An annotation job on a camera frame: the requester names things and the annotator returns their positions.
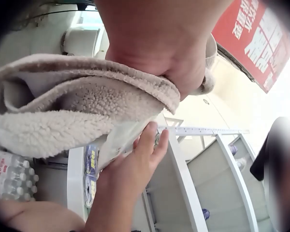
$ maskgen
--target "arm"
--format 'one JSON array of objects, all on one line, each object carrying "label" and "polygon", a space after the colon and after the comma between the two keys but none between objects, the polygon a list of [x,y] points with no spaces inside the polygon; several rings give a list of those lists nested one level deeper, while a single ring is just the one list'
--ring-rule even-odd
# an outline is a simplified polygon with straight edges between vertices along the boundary
[{"label": "arm", "polygon": [[119,156],[101,173],[97,192],[84,232],[129,232],[134,205],[141,195],[168,146],[168,132],[160,136],[154,150],[156,123],[149,123],[134,150]]},{"label": "arm", "polygon": [[206,43],[233,0],[95,0],[109,38],[106,60],[164,75],[183,100],[204,78]]},{"label": "arm", "polygon": [[12,201],[0,200],[0,219],[3,223],[7,223],[26,210],[26,204]]}]

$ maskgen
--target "red sign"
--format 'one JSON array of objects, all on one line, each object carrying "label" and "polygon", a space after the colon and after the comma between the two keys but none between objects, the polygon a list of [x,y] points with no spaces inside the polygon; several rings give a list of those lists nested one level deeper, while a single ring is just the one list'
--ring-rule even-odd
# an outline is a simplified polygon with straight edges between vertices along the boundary
[{"label": "red sign", "polygon": [[290,58],[290,33],[258,0],[235,0],[212,34],[266,93]]}]

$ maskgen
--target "white wall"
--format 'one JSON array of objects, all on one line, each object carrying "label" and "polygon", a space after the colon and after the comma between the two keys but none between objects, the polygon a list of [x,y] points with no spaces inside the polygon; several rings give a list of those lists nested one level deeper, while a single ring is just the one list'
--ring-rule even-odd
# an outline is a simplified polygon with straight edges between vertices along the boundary
[{"label": "white wall", "polygon": [[[76,10],[76,5],[60,5],[51,11]],[[8,33],[0,43],[0,66],[35,53],[61,54],[60,40],[70,27],[75,12],[50,14],[38,27]]]},{"label": "white wall", "polygon": [[[184,125],[190,127],[249,129],[246,137],[258,153],[274,120],[280,116],[290,119],[290,59],[268,94],[221,57],[217,58],[212,73],[217,81],[212,93],[188,96],[174,116],[169,112],[165,116],[183,119]],[[181,148],[186,158],[193,157],[201,149],[199,137],[183,140]]]},{"label": "white wall", "polygon": [[104,30],[100,50],[96,54],[95,58],[104,60],[108,48],[109,48],[109,38],[107,36],[106,30]]},{"label": "white wall", "polygon": [[213,69],[217,78],[213,92],[233,110],[239,125],[250,130],[247,137],[258,152],[274,120],[280,116],[290,119],[290,59],[268,94],[232,65],[224,63],[224,67]]},{"label": "white wall", "polygon": [[[229,107],[221,101],[215,94],[201,95],[201,96],[188,96],[183,100],[175,115],[172,115],[168,111],[164,111],[165,117],[176,118],[184,120],[182,127],[210,127],[228,129],[235,128],[234,121],[229,120],[229,124],[222,117],[220,112],[224,113],[224,117],[235,118]],[[230,143],[234,136],[224,136],[227,143]],[[205,146],[211,143],[214,137],[205,136]],[[180,143],[181,150],[185,159],[189,160],[196,156],[202,150],[202,144],[199,136],[186,137]]]}]

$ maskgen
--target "beige fabric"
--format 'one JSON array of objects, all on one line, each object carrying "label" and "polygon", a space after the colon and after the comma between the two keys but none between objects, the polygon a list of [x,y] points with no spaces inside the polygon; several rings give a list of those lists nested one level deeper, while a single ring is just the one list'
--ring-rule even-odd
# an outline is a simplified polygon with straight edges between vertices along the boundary
[{"label": "beige fabric", "polygon": [[0,68],[0,146],[35,158],[146,120],[180,94],[165,78],[94,58],[36,54]]},{"label": "beige fabric", "polygon": [[202,95],[208,94],[214,89],[215,78],[211,74],[210,69],[214,65],[217,56],[217,43],[215,38],[211,34],[206,43],[206,54],[205,54],[205,75],[202,85],[191,93],[191,95]]}]

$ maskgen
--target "water bottle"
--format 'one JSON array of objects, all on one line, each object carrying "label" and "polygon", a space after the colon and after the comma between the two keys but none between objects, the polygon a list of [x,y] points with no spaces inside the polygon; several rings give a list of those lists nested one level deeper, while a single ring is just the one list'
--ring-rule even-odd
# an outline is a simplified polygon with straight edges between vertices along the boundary
[{"label": "water bottle", "polygon": [[236,164],[238,165],[240,171],[242,172],[247,165],[247,158],[243,157],[240,159],[236,159],[235,161],[236,161]]},{"label": "water bottle", "polygon": [[14,187],[10,185],[4,185],[3,193],[13,194],[22,196],[24,194],[24,189],[22,187]]},{"label": "water bottle", "polygon": [[29,193],[25,193],[20,200],[22,201],[30,201],[31,195]]},{"label": "water bottle", "polygon": [[32,184],[33,185],[36,185],[36,183],[39,181],[39,176],[38,175],[34,175],[33,177],[32,177]]},{"label": "water bottle", "polygon": [[32,186],[32,187],[30,188],[30,190],[31,190],[32,194],[35,194],[35,193],[38,192],[38,188],[37,188],[35,185]]},{"label": "water bottle", "polygon": [[15,195],[15,194],[11,194],[11,193],[3,193],[0,197],[0,199],[3,200],[19,200],[20,196],[19,195]]},{"label": "water bottle", "polygon": [[26,181],[27,176],[24,173],[16,173],[12,170],[7,173],[6,179]]},{"label": "water bottle", "polygon": [[34,176],[35,172],[33,168],[22,168],[21,172],[25,173],[27,176]]},{"label": "water bottle", "polygon": [[24,157],[18,156],[9,152],[0,151],[0,158],[4,158],[7,161],[7,164],[12,167],[19,168],[29,168],[30,163],[28,160],[25,160]]},{"label": "water bottle", "polygon": [[15,180],[15,179],[5,179],[4,186],[14,186],[14,187],[22,187],[23,181],[22,180]]},{"label": "water bottle", "polygon": [[30,189],[32,187],[32,181],[31,180],[27,180],[27,181],[23,182],[22,187],[24,189]]}]

